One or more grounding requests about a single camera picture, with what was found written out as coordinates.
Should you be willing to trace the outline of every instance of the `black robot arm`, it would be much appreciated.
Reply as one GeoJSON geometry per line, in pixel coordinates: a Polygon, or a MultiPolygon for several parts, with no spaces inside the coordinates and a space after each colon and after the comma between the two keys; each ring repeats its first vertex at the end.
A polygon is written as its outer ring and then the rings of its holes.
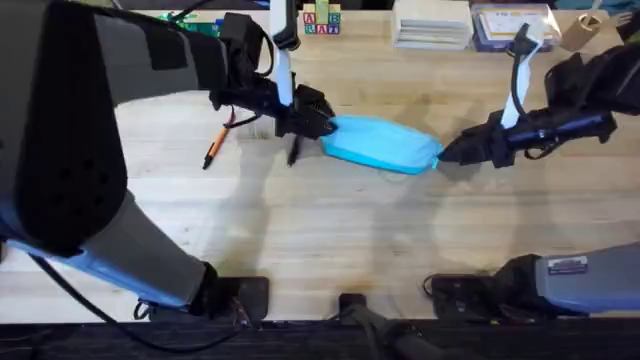
{"type": "Polygon", "coordinates": [[[299,86],[283,105],[276,84],[256,72],[265,38],[239,14],[227,14],[217,39],[76,2],[0,2],[0,239],[170,313],[217,317],[240,298],[249,318],[263,318],[267,279],[219,278],[135,203],[114,108],[206,90],[215,109],[237,105],[275,117],[278,136],[334,131],[321,92],[299,86]]]}

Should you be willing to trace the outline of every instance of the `toy block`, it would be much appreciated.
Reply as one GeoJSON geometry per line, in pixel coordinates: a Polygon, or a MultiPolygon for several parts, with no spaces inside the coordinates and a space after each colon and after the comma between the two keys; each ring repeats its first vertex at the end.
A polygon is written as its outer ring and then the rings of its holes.
{"type": "Polygon", "coordinates": [[[340,24],[340,13],[329,13],[329,24],[340,24]]]}
{"type": "Polygon", "coordinates": [[[329,23],[329,0],[316,0],[316,24],[329,23]]]}
{"type": "Polygon", "coordinates": [[[305,24],[315,24],[316,23],[316,13],[302,13],[302,19],[305,24]]]}
{"type": "Polygon", "coordinates": [[[318,28],[317,29],[318,34],[319,35],[326,35],[329,32],[329,30],[327,29],[327,26],[329,26],[329,25],[327,25],[327,24],[318,24],[318,25],[316,25],[316,27],[318,28]]]}
{"type": "Polygon", "coordinates": [[[312,12],[315,13],[316,12],[316,4],[304,4],[302,6],[302,12],[312,12]]]}
{"type": "Polygon", "coordinates": [[[339,35],[340,34],[340,25],[339,24],[329,24],[329,35],[339,35]]]}
{"type": "Polygon", "coordinates": [[[305,24],[304,25],[304,33],[305,34],[315,34],[316,33],[316,24],[305,24]]]}

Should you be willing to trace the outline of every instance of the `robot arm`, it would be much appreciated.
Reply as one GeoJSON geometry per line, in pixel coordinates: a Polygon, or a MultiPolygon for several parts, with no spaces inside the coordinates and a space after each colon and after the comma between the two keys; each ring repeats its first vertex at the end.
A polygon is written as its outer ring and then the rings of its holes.
{"type": "MultiPolygon", "coordinates": [[[[523,26],[514,39],[514,65],[519,48],[529,39],[523,26]]],[[[596,137],[609,140],[617,129],[612,111],[640,114],[640,46],[616,46],[584,63],[580,54],[554,66],[545,76],[548,107],[520,112],[517,123],[500,123],[503,110],[489,114],[486,123],[465,129],[440,154],[440,160],[461,165],[491,161],[496,168],[512,166],[516,153],[531,160],[543,158],[567,141],[596,137]]],[[[512,94],[517,73],[512,73],[512,94]]]]}
{"type": "Polygon", "coordinates": [[[227,14],[217,39],[76,2],[7,0],[0,28],[0,45],[11,54],[0,66],[0,238],[158,309],[215,317],[244,295],[249,317],[263,318],[267,279],[219,278],[137,206],[114,107],[207,90],[215,109],[245,107],[273,116],[278,136],[316,138],[335,130],[331,114],[317,110],[330,109],[324,95],[299,86],[283,103],[282,87],[255,72],[265,36],[244,15],[227,14]]]}

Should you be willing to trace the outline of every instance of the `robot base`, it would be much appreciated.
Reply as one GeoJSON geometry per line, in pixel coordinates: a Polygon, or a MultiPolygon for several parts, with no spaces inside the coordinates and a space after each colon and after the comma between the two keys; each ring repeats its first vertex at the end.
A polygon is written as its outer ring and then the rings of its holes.
{"type": "Polygon", "coordinates": [[[149,320],[152,322],[171,323],[195,323],[214,322],[219,324],[231,324],[238,316],[237,305],[241,304],[242,310],[251,323],[260,322],[267,316],[269,310],[269,279],[265,277],[222,277],[216,281],[216,293],[224,308],[214,312],[214,316],[193,316],[187,312],[176,309],[153,307],[149,312],[149,320]]]}

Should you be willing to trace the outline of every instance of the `green object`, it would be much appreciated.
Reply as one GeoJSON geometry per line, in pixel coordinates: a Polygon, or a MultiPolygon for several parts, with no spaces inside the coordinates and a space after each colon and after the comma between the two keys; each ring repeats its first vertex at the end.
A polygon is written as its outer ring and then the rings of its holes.
{"type": "Polygon", "coordinates": [[[304,26],[305,34],[315,34],[316,33],[316,25],[315,24],[306,24],[304,26]]]}
{"type": "MultiPolygon", "coordinates": [[[[169,21],[169,19],[171,19],[172,16],[175,16],[175,14],[173,12],[169,12],[164,15],[158,16],[158,19],[169,21]]],[[[189,14],[185,16],[184,19],[176,21],[176,24],[188,31],[198,32],[201,34],[215,36],[215,37],[220,36],[221,25],[218,23],[198,23],[198,22],[185,23],[184,22],[184,20],[186,19],[195,19],[196,17],[198,17],[197,14],[189,14]]]]}
{"type": "Polygon", "coordinates": [[[329,0],[316,0],[316,24],[329,23],[329,0]]]}
{"type": "Polygon", "coordinates": [[[340,13],[329,13],[329,24],[340,24],[340,13]]]}

